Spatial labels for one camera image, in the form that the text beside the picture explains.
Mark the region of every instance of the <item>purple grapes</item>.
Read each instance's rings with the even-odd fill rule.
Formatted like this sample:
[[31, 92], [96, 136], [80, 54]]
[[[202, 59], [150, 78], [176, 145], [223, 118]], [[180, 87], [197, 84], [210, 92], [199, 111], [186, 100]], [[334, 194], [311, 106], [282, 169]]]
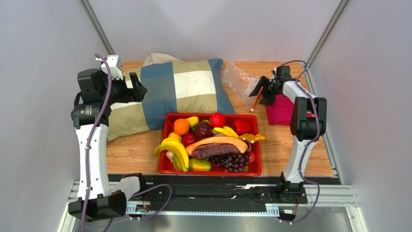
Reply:
[[249, 165], [249, 152], [245, 154], [227, 154], [223, 156], [214, 156], [210, 161], [216, 164], [216, 167], [225, 167], [229, 172], [242, 172]]

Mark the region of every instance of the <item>wooden table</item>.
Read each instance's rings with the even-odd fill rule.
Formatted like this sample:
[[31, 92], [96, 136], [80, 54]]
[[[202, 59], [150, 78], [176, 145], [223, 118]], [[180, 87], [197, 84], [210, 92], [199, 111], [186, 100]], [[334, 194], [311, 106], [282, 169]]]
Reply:
[[[271, 70], [282, 62], [235, 62], [235, 64], [258, 77], [271, 76]], [[125, 62], [123, 71], [141, 67], [143, 62]], [[297, 77], [302, 71], [299, 63], [292, 63], [291, 75]], [[300, 79], [307, 89], [304, 78]], [[288, 126], [274, 126], [267, 122], [265, 106], [258, 104], [254, 113], [246, 108], [229, 87], [223, 87], [232, 102], [237, 114], [254, 114], [258, 118], [259, 133], [263, 133], [268, 140], [261, 142], [262, 175], [280, 175], [286, 167], [292, 150], [293, 137]], [[107, 144], [107, 170], [109, 173], [143, 173], [158, 174], [159, 158], [153, 157], [153, 150], [161, 141], [161, 130], [152, 130], [143, 133], [123, 136]], [[305, 175], [330, 176], [332, 169], [324, 147], [322, 138], [310, 154]]]

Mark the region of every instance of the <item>pink towel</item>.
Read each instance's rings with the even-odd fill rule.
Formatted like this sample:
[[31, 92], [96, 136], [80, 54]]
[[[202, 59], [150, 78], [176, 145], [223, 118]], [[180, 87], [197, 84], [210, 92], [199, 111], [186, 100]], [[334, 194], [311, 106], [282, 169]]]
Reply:
[[283, 94], [276, 95], [273, 104], [266, 105], [267, 121], [271, 125], [289, 126], [291, 124], [292, 111], [292, 101]]

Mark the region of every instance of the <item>gray wall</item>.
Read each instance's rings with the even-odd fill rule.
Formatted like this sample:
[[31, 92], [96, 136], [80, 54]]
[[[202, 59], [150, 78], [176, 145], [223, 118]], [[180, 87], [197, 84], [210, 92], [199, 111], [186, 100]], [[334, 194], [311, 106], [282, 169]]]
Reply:
[[76, 0], [2, 1], [0, 34], [1, 231], [56, 231], [79, 177], [77, 72], [104, 50]]
[[312, 69], [371, 232], [410, 231], [412, 2], [353, 0]]
[[184, 60], [307, 59], [339, 0], [90, 0], [116, 53]]

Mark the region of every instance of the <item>red basket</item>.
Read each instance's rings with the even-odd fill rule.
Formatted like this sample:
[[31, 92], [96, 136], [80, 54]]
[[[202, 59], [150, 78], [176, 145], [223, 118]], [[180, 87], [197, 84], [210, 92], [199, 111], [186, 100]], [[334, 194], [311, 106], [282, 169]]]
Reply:
[[[168, 113], [166, 114], [166, 119], [164, 121], [164, 128], [163, 128], [163, 137], [165, 139], [169, 136], [171, 132], [173, 132], [173, 123], [175, 120], [179, 118], [188, 118], [191, 116], [198, 116], [199, 120], [205, 120], [210, 117], [210, 114], [191, 114], [191, 113]], [[240, 119], [246, 122], [249, 122], [252, 126], [251, 133], [258, 134], [258, 125], [257, 119], [254, 115], [224, 115], [226, 117], [226, 124], [230, 125], [233, 121]], [[197, 171], [188, 171], [185, 173], [184, 171], [176, 171], [173, 168], [173, 164], [170, 160], [166, 157], [166, 151], [162, 151], [160, 154], [159, 160], [159, 172], [163, 174], [190, 174], [190, 175], [235, 175], [235, 176], [259, 176], [262, 173], [262, 165], [260, 161], [260, 147], [259, 143], [253, 143], [251, 145], [252, 151], [256, 155], [256, 161], [252, 164], [249, 164], [249, 171], [248, 172], [239, 172], [239, 173], [230, 173], [225, 172], [225, 168], [217, 168], [212, 167], [212, 170], [209, 172], [197, 172]]]

